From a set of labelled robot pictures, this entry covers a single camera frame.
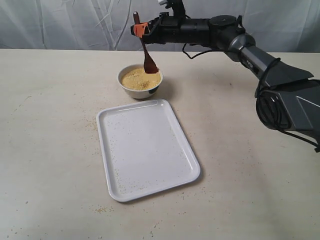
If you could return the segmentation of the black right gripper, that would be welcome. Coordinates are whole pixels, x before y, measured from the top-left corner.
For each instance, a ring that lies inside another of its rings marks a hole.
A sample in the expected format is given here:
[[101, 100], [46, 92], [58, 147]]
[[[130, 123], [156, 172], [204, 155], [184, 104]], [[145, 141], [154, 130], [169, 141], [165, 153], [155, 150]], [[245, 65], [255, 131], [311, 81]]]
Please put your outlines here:
[[208, 47], [211, 44], [211, 33], [208, 18], [176, 19], [162, 12], [159, 17], [134, 24], [131, 34], [142, 38], [145, 44], [179, 43]]

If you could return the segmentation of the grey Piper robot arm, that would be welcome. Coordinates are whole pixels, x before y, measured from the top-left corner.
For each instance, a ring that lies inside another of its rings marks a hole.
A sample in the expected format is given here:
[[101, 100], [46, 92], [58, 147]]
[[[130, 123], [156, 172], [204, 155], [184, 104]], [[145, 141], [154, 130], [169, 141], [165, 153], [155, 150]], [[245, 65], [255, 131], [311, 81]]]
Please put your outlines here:
[[162, 12], [141, 22], [133, 13], [132, 35], [144, 44], [201, 45], [223, 52], [258, 79], [254, 93], [259, 120], [269, 129], [302, 140], [320, 150], [320, 82], [307, 71], [288, 65], [256, 46], [241, 17], [175, 17]]

